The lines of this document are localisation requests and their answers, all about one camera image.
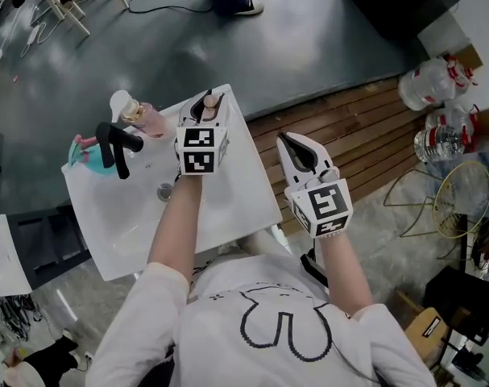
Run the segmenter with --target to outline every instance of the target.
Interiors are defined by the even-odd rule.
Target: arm
[[[373,303],[370,287],[346,234],[321,238],[332,303],[349,315]]]
[[[97,349],[87,387],[136,386],[166,358],[187,305],[200,201],[201,177],[181,177],[156,229],[149,264]]]
[[[373,305],[370,287],[347,235],[322,238],[320,244],[330,299],[367,329],[373,367],[390,385],[435,386],[429,370],[387,308]]]
[[[160,262],[175,269],[187,282],[193,277],[201,189],[199,176],[182,176],[178,180],[147,259],[148,263]]]

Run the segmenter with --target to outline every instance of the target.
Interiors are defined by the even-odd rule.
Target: white sink
[[[205,175],[196,252],[203,252],[260,231],[282,219],[259,154],[229,85],[213,90],[226,93],[230,113],[230,144],[218,173]],[[184,102],[160,113],[177,123]],[[163,183],[174,184],[178,161],[175,136],[144,139],[142,151],[126,155],[130,177],[100,175],[83,164],[66,164],[62,172],[85,242],[106,281],[144,269],[156,226],[166,203],[158,199]]]

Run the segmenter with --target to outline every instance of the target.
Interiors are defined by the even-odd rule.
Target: black and white marker cube
[[[346,179],[291,194],[291,211],[312,238],[344,232],[353,214]]]
[[[216,173],[228,149],[225,127],[178,127],[177,152],[182,175]]]

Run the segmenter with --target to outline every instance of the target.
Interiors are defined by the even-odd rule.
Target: concrete floor
[[[157,107],[230,83],[246,118],[368,81],[425,58],[418,42],[382,39],[351,0],[263,0],[256,18],[221,19],[184,10],[147,15],[119,0],[82,7],[82,34],[67,21],[42,45],[20,53],[31,5],[0,62],[0,213],[42,210],[68,199],[60,172],[75,134],[91,136],[110,118],[110,95],[127,89]],[[136,10],[209,0],[134,0]],[[15,11],[0,29],[0,45]],[[46,15],[48,29],[56,18]]]

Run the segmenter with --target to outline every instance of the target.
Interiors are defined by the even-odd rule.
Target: soap dispenser
[[[159,138],[167,130],[167,121],[149,103],[137,102],[125,90],[118,90],[110,99],[112,123],[119,118],[151,138]]]

